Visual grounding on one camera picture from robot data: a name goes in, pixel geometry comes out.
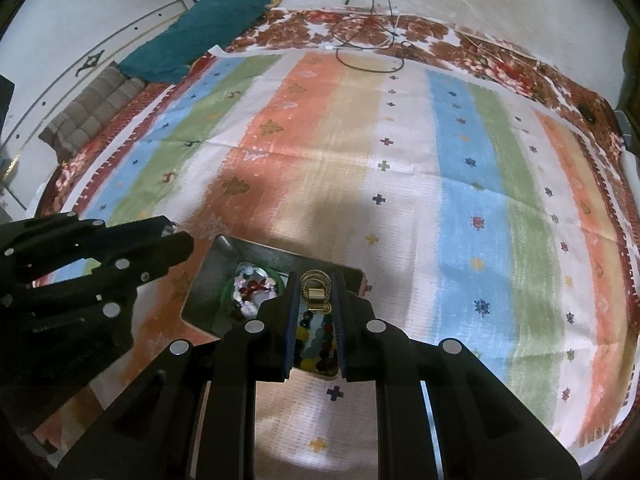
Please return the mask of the gold ring clasp charm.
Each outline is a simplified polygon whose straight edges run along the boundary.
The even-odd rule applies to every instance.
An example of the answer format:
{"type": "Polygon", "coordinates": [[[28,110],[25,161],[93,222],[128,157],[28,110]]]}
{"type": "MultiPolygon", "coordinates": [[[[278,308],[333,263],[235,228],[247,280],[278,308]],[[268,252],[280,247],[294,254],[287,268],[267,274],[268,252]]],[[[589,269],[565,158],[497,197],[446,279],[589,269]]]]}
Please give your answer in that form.
{"type": "Polygon", "coordinates": [[[332,281],[326,272],[311,269],[300,278],[300,294],[307,311],[330,314],[332,312],[331,292],[332,281]]]}

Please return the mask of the green jade bangle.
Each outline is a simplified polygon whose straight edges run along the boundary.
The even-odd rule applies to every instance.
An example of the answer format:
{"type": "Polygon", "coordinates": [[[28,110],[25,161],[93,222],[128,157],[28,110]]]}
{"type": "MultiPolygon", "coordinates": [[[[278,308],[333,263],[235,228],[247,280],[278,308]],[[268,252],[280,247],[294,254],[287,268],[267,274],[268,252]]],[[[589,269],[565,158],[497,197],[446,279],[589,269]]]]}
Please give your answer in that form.
{"type": "Polygon", "coordinates": [[[221,307],[233,321],[257,318],[265,301],[277,298],[284,292],[284,281],[278,274],[263,268],[237,270],[224,284],[220,295],[221,307]]]}

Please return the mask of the silver metal tin box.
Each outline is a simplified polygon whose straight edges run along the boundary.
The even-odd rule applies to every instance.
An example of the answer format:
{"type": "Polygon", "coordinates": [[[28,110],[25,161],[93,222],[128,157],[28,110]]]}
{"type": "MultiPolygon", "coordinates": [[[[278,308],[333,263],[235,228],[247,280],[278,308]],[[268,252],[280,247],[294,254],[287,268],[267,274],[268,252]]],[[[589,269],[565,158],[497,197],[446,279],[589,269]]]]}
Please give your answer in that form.
{"type": "MultiPolygon", "coordinates": [[[[194,278],[181,312],[183,321],[218,338],[256,318],[262,304],[285,293],[288,274],[341,272],[346,289],[359,294],[366,276],[357,268],[286,252],[249,240],[219,235],[194,278]]],[[[293,365],[322,378],[338,373],[333,318],[311,307],[303,292],[295,329],[293,365]]]]}

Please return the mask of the white headboard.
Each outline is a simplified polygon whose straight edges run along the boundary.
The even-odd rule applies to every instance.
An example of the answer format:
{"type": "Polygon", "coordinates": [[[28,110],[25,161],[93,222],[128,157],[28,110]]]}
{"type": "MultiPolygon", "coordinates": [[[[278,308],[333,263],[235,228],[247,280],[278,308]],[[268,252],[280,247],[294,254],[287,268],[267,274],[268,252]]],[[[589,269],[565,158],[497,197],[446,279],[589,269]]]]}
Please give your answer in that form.
{"type": "Polygon", "coordinates": [[[12,114],[2,129],[1,208],[12,219],[32,213],[41,187],[58,166],[55,151],[39,139],[40,132],[79,96],[101,70],[120,62],[137,47],[159,35],[186,10],[193,0],[171,0],[140,18],[115,28],[93,47],[58,70],[23,114],[12,114]]]}

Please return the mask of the brown striped pillow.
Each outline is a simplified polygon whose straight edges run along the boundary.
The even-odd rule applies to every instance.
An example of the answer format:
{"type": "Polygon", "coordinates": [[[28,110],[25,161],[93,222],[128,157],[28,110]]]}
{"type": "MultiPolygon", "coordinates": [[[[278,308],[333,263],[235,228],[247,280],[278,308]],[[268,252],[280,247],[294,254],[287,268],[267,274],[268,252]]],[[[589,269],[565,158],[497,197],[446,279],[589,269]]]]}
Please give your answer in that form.
{"type": "Polygon", "coordinates": [[[60,114],[42,130],[39,139],[65,162],[91,141],[146,87],[146,81],[124,75],[116,63],[104,68],[60,114]]]}

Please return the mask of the teal blanket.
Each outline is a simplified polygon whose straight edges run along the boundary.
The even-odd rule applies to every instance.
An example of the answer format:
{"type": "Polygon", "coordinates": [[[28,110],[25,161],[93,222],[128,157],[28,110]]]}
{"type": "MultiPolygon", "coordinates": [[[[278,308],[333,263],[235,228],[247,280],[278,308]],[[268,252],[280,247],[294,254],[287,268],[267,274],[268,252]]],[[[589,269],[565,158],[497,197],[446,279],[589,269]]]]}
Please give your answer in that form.
{"type": "Polygon", "coordinates": [[[282,0],[198,0],[174,24],[118,63],[129,78],[178,84],[208,49],[229,47],[282,0]]]}

